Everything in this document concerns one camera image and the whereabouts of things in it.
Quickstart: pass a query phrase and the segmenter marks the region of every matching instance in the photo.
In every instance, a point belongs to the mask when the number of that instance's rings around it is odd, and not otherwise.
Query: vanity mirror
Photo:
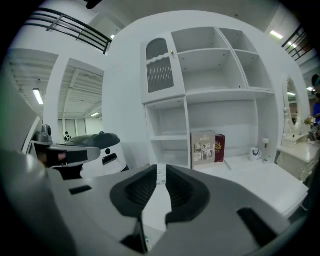
[[[282,146],[293,148],[298,142],[307,140],[308,133],[303,131],[301,101],[295,82],[286,78],[283,82],[284,131]]]

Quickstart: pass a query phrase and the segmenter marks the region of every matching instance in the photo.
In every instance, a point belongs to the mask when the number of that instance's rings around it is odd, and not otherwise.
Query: mug handle
[[[260,158],[262,156],[262,152],[261,152],[261,150],[259,150],[259,153],[258,153],[258,156],[257,156],[257,160]]]

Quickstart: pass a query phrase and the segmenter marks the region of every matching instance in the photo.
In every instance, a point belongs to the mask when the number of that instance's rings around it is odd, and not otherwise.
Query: black metal railing
[[[110,38],[80,20],[47,8],[38,8],[24,26],[42,27],[46,28],[46,31],[63,33],[99,49],[103,54],[112,42]]]
[[[310,44],[306,31],[300,25],[289,39],[282,45],[295,61],[310,52],[314,47]]]

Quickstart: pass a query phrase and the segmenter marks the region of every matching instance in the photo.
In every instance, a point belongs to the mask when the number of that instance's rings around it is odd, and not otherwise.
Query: white cup
[[[257,147],[250,148],[250,151],[249,151],[250,161],[254,162],[258,160],[261,157],[261,155],[262,155],[262,152],[259,150],[259,148]]]

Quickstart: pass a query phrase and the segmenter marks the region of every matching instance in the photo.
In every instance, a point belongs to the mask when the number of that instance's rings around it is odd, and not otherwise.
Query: cabinet door
[[[170,32],[141,44],[141,91],[143,104],[186,94],[178,53]]]

